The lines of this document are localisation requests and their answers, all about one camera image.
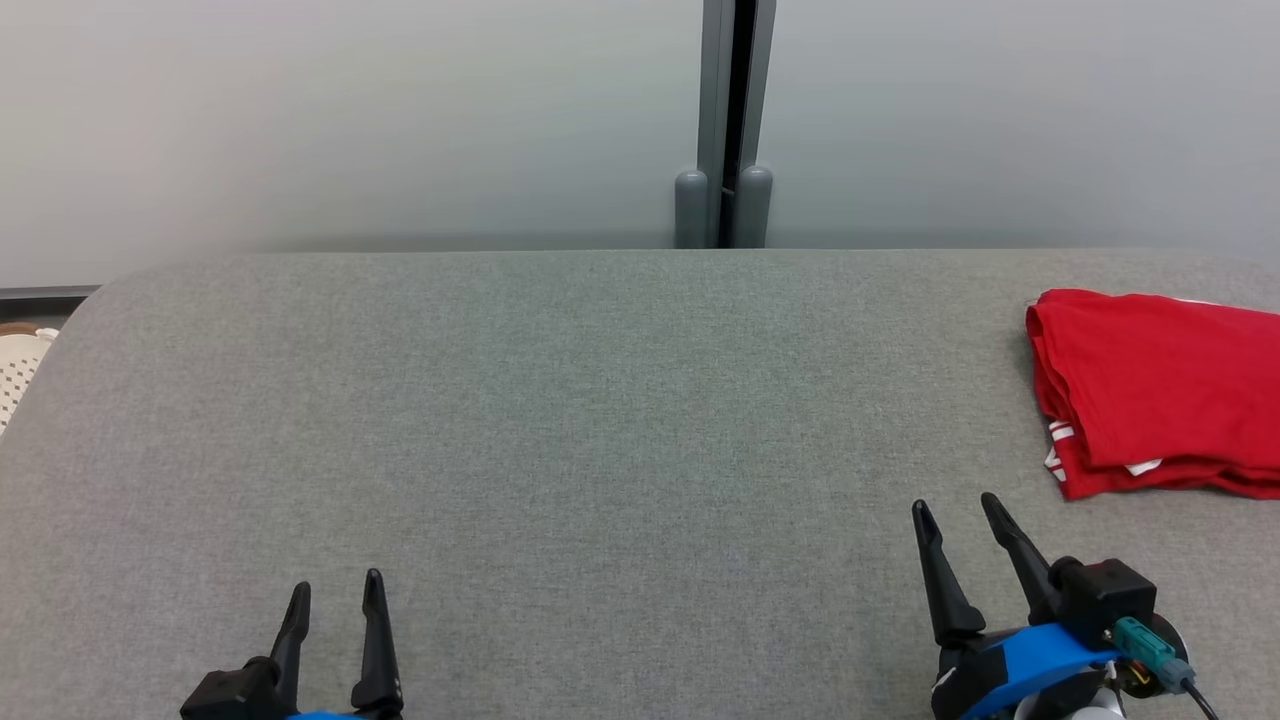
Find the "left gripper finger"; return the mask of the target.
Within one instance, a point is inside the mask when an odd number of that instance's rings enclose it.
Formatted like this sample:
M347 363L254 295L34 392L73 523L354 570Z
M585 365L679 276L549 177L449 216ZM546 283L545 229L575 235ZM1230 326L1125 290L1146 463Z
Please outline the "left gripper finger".
M302 643L308 634L311 598L312 589L308 582L301 582L294 587L269 655L276 669L275 696L287 714L300 712L300 660Z
M402 717L404 700L385 579L375 568L365 577L362 612L361 671L351 692L351 706L357 717Z

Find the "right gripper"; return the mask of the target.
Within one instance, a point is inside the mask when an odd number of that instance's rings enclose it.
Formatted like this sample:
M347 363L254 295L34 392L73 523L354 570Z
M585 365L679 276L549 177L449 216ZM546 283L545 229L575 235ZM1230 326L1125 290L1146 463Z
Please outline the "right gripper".
M1050 564L996 493L984 492L980 506L1018 575L1032 626L945 660L932 687L934 717L1125 719L1125 697L1188 692L1189 653L1176 632L1158 633L1151 624L1123 618L1102 632L1100 647L1092 650L1055 623L1060 593L1050 579ZM913 503L911 520L936 644L951 648L978 641L986 619L960 587L923 498Z

